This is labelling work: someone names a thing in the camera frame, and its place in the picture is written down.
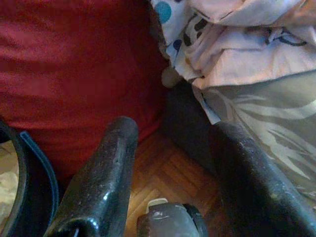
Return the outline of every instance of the red fabric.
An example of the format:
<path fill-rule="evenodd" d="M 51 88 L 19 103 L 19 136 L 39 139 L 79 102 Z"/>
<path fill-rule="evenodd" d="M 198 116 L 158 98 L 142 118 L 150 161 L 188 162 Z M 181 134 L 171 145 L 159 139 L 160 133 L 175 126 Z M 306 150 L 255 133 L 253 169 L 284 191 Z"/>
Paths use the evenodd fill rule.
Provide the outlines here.
<path fill-rule="evenodd" d="M 115 117 L 135 119 L 140 139 L 159 126 L 166 62 L 149 35 L 146 6 L 139 0 L 0 3 L 0 115 L 31 134 L 61 180 L 91 156 Z"/>

